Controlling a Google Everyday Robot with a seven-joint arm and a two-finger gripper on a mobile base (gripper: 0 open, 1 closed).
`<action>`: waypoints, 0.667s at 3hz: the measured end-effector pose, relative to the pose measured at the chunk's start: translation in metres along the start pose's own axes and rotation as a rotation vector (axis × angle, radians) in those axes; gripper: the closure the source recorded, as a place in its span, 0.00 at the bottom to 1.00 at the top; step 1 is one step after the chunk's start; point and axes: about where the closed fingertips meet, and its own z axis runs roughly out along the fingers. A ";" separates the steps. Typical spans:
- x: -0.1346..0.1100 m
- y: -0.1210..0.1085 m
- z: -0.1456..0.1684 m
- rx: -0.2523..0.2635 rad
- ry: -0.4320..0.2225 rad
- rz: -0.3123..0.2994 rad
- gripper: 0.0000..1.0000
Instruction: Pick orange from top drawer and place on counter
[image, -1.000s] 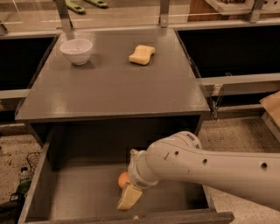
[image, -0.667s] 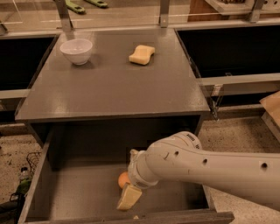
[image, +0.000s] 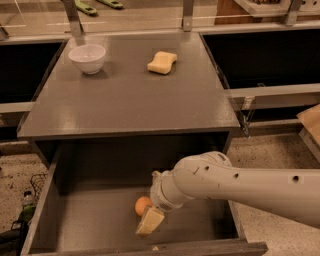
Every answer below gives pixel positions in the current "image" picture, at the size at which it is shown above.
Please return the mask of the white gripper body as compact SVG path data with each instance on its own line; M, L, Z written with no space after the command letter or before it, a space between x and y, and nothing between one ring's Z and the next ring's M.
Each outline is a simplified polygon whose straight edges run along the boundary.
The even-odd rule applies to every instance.
M171 212L183 206L183 194L174 183L170 171L164 171L156 178L152 177L150 198L153 205L163 212Z

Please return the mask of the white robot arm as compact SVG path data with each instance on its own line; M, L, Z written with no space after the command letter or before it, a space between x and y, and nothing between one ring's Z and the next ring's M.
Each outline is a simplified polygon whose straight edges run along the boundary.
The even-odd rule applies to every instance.
M152 234L166 213L198 199L230 200L319 227L320 170L237 168L225 154L211 151L153 172L150 199L136 229L142 237Z

